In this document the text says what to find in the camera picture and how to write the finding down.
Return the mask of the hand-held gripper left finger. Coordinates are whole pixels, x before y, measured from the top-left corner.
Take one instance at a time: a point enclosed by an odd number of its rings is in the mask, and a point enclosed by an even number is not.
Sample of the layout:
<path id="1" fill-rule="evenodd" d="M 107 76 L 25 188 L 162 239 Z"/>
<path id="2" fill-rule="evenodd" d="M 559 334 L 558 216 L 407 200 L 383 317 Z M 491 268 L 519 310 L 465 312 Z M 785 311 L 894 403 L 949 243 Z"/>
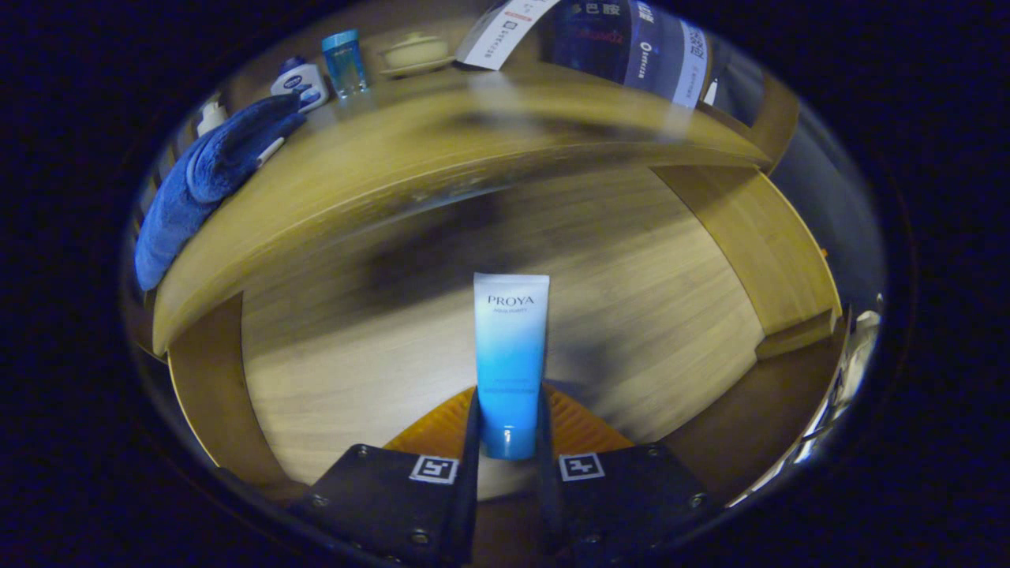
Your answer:
<path id="1" fill-rule="evenodd" d="M 458 392 L 383 448 L 355 443 L 290 513 L 361 552 L 416 567 L 472 561 L 481 413 Z"/>

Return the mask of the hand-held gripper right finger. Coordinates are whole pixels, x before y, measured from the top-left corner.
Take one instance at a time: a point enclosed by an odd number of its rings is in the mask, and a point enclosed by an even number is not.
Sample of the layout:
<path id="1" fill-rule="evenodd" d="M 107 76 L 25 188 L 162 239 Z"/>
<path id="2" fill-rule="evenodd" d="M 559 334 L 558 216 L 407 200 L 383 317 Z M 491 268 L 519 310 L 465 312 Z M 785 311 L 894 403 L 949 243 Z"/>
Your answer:
<path id="1" fill-rule="evenodd" d="M 703 483 L 663 443 L 632 443 L 541 386 L 542 549 L 562 565 L 653 565 L 711 518 Z"/>

